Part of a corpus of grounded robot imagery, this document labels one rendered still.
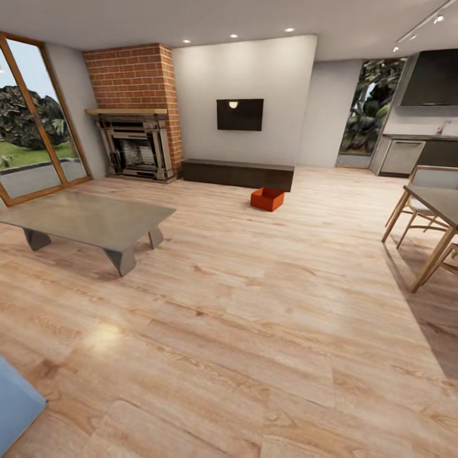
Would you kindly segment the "storage box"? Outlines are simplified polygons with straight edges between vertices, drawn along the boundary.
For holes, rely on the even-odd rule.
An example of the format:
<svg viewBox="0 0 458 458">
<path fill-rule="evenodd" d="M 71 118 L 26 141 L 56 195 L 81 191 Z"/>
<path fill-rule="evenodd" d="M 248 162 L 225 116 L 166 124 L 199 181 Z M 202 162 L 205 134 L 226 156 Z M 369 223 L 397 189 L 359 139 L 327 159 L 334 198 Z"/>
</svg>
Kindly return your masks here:
<svg viewBox="0 0 458 458">
<path fill-rule="evenodd" d="M 274 190 L 271 188 L 258 188 L 251 193 L 251 207 L 264 209 L 264 211 L 274 212 L 284 202 L 285 191 Z"/>
</svg>

